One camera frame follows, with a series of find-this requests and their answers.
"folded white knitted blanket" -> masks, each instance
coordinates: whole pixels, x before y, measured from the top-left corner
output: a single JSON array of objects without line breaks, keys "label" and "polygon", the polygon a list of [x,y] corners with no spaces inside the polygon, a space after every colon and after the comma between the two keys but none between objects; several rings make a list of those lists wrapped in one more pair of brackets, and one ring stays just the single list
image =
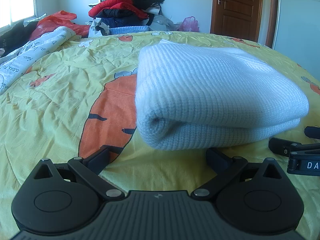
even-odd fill
[{"label": "folded white knitted blanket", "polygon": [[296,84],[240,49],[167,41],[141,50],[135,104],[143,140],[163,150],[262,140],[309,109]]}]

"pink plastic bag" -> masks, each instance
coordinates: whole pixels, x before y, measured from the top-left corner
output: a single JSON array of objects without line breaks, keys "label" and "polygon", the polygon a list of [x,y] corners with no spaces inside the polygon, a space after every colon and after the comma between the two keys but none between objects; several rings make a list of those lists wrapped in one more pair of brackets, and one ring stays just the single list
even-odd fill
[{"label": "pink plastic bag", "polygon": [[198,21],[193,16],[185,18],[180,25],[178,31],[180,32],[199,32]]},{"label": "pink plastic bag", "polygon": [[44,33],[53,32],[59,26],[68,27],[76,32],[77,35],[86,36],[89,33],[90,25],[73,24],[70,20],[77,18],[74,13],[59,11],[47,16],[38,22],[37,28],[31,34],[30,40],[34,41]]}]

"door handle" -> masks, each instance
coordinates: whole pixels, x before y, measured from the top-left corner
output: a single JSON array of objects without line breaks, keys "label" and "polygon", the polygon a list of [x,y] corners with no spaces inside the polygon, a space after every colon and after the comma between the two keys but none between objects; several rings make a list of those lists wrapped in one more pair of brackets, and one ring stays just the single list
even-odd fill
[{"label": "door handle", "polygon": [[228,0],[218,0],[218,4],[220,5],[221,4],[221,1],[228,1]]}]

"yellow bedspread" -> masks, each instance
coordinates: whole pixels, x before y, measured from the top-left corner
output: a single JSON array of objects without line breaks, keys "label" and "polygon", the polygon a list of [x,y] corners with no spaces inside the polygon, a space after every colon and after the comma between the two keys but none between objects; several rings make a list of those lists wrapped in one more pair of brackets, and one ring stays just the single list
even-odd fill
[{"label": "yellow bedspread", "polygon": [[[277,137],[315,142],[303,131],[306,126],[320,126],[320,82],[272,49],[251,41],[203,33],[147,32],[73,39],[36,62],[29,73],[0,96],[1,240],[18,232],[11,202],[41,158],[65,163],[74,156],[85,156],[87,151],[94,150],[90,138],[100,138],[97,142],[106,144],[103,140],[112,131],[124,136],[116,137],[113,143],[110,135],[109,145],[124,149],[113,156],[114,161],[101,176],[126,192],[183,189],[191,192],[215,176],[206,166],[205,150],[154,150],[142,141],[137,130],[131,133],[135,128],[133,76],[138,54],[144,46],[157,44],[161,39],[201,47],[236,47],[273,66],[301,87],[310,104],[309,114],[300,125]],[[103,116],[105,113],[110,115],[108,120]],[[249,162],[273,157],[286,169],[287,159],[275,156],[268,149],[267,139],[222,151],[230,157],[243,156]],[[320,178],[288,176],[305,205],[297,231],[307,240],[316,240],[320,232]]]}]

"white plastic bag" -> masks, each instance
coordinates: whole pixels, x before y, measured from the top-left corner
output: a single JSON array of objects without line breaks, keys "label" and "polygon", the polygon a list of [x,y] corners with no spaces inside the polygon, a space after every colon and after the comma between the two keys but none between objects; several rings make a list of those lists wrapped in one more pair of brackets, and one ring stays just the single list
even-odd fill
[{"label": "white plastic bag", "polygon": [[89,29],[88,38],[95,38],[95,37],[103,36],[101,31],[97,30],[97,27],[101,27],[102,29],[104,29],[106,32],[106,35],[110,34],[109,26],[106,25],[105,23],[103,23],[101,21],[101,18],[96,18],[95,20],[93,20],[93,22],[91,24],[91,27]]}]

